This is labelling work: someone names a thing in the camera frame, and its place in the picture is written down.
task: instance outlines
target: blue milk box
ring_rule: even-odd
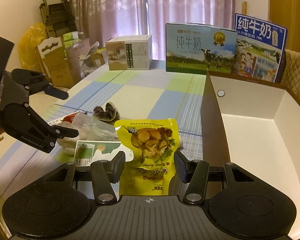
[[[167,23],[166,71],[231,73],[236,42],[235,30],[197,23]]]

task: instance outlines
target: screw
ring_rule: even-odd
[[[201,196],[196,193],[191,193],[186,196],[186,199],[189,201],[192,201],[192,202],[196,202],[196,201],[201,200]]]
[[[110,200],[114,199],[114,197],[112,194],[104,193],[104,194],[100,194],[98,196],[98,199],[101,201],[110,201]]]

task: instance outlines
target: pink curtain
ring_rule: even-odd
[[[233,27],[234,0],[70,0],[77,27],[100,44],[115,36],[152,34],[153,58],[165,59],[165,24]]]

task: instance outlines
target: yellow snack bag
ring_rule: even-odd
[[[133,150],[120,177],[120,195],[168,195],[176,173],[174,152],[179,146],[177,122],[165,120],[119,120],[114,127],[121,143]]]

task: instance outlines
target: cow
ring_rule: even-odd
[[[280,53],[276,52],[274,56],[276,57],[277,64],[279,64],[279,62],[280,62]]]
[[[220,63],[222,62],[222,56],[211,53],[210,49],[201,49],[201,50],[203,51],[203,54],[204,54],[204,60],[207,63],[207,70],[209,70],[211,62],[216,63],[217,69],[221,68],[221,66],[219,65],[219,62]]]

